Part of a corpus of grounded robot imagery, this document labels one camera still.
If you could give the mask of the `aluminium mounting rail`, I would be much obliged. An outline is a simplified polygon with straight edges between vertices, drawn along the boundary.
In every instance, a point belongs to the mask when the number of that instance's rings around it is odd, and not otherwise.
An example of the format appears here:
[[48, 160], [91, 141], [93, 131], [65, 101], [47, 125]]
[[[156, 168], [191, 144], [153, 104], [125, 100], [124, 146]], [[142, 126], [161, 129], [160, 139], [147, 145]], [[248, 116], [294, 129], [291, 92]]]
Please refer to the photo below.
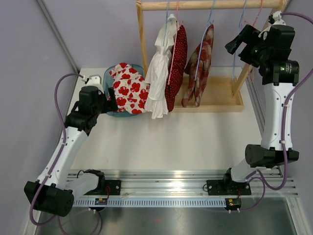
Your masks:
[[[61, 178], [61, 186], [69, 189], [70, 183], [78, 180], [79, 170], [67, 170]], [[121, 180], [119, 198], [170, 198], [170, 197], [207, 197], [207, 180], [221, 180], [226, 170], [101, 170], [105, 180]], [[283, 180], [282, 171], [275, 167], [265, 170], [263, 175], [272, 187]], [[263, 184], [259, 180], [250, 183], [252, 195], [242, 197], [260, 197]], [[289, 177], [281, 190], [266, 188], [265, 197], [299, 197], [293, 178]]]

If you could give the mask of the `dark red dotted garment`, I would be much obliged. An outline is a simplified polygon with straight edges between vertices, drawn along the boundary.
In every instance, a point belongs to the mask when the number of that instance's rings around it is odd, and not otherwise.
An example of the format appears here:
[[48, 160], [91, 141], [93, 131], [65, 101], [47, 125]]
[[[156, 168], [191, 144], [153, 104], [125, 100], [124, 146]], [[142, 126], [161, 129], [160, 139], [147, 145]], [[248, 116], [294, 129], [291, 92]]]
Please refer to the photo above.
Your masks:
[[166, 84], [165, 87], [165, 99], [167, 104], [168, 112], [171, 112], [174, 109], [175, 98], [178, 94], [182, 82], [183, 82], [183, 74], [187, 60], [187, 51], [188, 51], [188, 43], [187, 43], [187, 35], [184, 25], [180, 25], [177, 37], [176, 44], [176, 53], [174, 58], [174, 66], [172, 69], [172, 76], [170, 80], [170, 85]]

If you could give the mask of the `white ruffled garment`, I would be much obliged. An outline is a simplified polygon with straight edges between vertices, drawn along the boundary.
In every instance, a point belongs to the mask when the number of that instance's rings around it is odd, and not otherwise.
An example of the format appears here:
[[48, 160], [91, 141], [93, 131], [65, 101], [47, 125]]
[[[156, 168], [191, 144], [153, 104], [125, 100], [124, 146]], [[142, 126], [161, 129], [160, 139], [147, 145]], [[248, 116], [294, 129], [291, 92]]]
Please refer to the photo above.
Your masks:
[[169, 75], [169, 64], [172, 59], [171, 50], [174, 45], [174, 37], [176, 34], [176, 17], [171, 14], [168, 20], [169, 33], [166, 41], [167, 45], [165, 47], [162, 46], [165, 30], [164, 24], [156, 38], [156, 52], [151, 59], [145, 76], [145, 82], [150, 84], [145, 109], [147, 112], [152, 113], [152, 119], [162, 118], [164, 115], [168, 114], [165, 99], [165, 87]]

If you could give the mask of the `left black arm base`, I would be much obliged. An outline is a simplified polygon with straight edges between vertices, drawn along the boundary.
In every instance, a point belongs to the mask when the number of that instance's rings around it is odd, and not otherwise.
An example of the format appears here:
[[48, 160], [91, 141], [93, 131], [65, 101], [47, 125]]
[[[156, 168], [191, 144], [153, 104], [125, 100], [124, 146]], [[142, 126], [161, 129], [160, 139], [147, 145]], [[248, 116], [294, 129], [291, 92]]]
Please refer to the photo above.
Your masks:
[[96, 195], [118, 196], [121, 192], [121, 180], [104, 180], [98, 184]]

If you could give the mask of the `wooden clothes rack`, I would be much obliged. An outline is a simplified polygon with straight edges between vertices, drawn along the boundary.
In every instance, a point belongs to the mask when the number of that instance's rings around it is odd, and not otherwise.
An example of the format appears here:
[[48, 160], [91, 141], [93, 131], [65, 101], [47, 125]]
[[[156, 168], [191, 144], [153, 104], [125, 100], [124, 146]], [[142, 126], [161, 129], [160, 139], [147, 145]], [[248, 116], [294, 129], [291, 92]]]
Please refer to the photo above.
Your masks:
[[[148, 59], [144, 29], [144, 11], [161, 10], [205, 10], [205, 9], [265, 9], [271, 8], [272, 13], [284, 11], [289, 2], [287, 0], [191, 0], [191, 1], [136, 1], [139, 35], [143, 59], [143, 68], [148, 70]], [[213, 75], [208, 78], [208, 86], [202, 96], [200, 107], [188, 105], [181, 107], [179, 102], [175, 103], [176, 113], [214, 113], [214, 112], [241, 112], [244, 109], [243, 99], [240, 93], [252, 66], [245, 65], [240, 75], [236, 75], [234, 81], [230, 76]]]

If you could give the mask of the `white red poppy skirt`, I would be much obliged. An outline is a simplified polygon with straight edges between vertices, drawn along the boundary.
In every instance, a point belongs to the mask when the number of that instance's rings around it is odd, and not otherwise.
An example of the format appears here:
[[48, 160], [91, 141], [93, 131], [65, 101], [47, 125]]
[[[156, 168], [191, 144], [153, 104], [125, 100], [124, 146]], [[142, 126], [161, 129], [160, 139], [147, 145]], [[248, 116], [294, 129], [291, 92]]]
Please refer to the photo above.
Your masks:
[[116, 65], [109, 74], [113, 79], [117, 112], [134, 115], [145, 113], [150, 84], [145, 82], [143, 76], [127, 63]]

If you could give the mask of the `teal plastic basin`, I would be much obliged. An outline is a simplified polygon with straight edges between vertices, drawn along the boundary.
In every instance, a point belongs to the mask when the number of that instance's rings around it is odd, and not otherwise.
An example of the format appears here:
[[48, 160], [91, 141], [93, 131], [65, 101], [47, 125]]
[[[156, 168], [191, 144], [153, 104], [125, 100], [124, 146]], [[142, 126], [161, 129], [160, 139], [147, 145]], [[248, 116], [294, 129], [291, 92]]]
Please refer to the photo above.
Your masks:
[[[144, 69], [142, 66], [137, 65], [137, 64], [131, 64], [131, 66], [142, 76], [144, 75]], [[114, 68], [114, 66], [109, 67], [103, 75], [103, 90], [106, 94], [106, 98], [109, 99], [109, 88], [113, 86], [113, 78], [110, 75], [110, 71]], [[136, 114], [130, 114], [127, 111], [123, 112], [107, 112], [108, 116], [111, 117], [117, 117], [117, 118], [126, 118], [126, 117], [133, 117], [136, 116]]]

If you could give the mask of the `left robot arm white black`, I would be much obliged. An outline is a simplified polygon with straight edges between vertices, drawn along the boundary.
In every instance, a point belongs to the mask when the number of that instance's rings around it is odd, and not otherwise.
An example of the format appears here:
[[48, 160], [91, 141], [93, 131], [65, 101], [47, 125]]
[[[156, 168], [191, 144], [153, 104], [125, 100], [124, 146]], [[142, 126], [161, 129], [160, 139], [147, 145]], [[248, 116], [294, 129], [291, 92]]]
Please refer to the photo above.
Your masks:
[[82, 176], [71, 182], [67, 177], [98, 117], [116, 109], [116, 104], [107, 100], [100, 85], [87, 85], [80, 90], [78, 101], [65, 118], [63, 136], [48, 165], [35, 182], [28, 181], [24, 187], [32, 211], [64, 217], [71, 211], [74, 201], [83, 195], [111, 193], [111, 186], [100, 170], [85, 170]]

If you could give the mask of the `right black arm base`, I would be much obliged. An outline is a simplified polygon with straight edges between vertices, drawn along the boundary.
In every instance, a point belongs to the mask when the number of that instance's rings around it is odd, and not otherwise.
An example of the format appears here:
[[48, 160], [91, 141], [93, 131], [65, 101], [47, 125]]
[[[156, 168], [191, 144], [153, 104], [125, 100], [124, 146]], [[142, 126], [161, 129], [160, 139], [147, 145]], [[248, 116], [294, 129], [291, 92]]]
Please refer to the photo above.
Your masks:
[[209, 196], [249, 196], [251, 195], [248, 183], [230, 181], [225, 183], [223, 180], [206, 181]]

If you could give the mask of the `red plaid garment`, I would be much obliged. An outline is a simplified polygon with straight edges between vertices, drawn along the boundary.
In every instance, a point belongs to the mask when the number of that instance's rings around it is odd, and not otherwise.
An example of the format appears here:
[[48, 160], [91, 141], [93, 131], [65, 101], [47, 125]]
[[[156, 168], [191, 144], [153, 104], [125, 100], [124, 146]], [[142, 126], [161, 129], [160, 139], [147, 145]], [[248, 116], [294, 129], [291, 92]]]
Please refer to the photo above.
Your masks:
[[202, 42], [193, 51], [184, 72], [189, 75], [188, 87], [181, 100], [186, 108], [193, 99], [194, 106], [199, 107], [206, 88], [211, 68], [211, 58], [214, 43], [214, 25], [211, 24], [204, 33]]

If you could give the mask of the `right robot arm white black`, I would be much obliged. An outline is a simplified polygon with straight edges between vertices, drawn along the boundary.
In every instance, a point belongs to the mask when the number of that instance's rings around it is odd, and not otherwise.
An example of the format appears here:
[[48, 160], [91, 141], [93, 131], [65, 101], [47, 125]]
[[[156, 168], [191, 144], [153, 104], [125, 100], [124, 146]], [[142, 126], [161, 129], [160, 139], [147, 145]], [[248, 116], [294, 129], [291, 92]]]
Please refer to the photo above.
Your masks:
[[271, 169], [298, 161], [299, 152], [291, 140], [292, 91], [299, 81], [299, 63], [289, 59], [295, 37], [294, 28], [272, 25], [260, 32], [246, 25], [234, 40], [225, 45], [234, 54], [241, 43], [242, 61], [258, 68], [266, 96], [265, 127], [260, 145], [249, 144], [245, 159], [230, 168], [222, 181], [223, 191], [233, 194], [257, 170]]

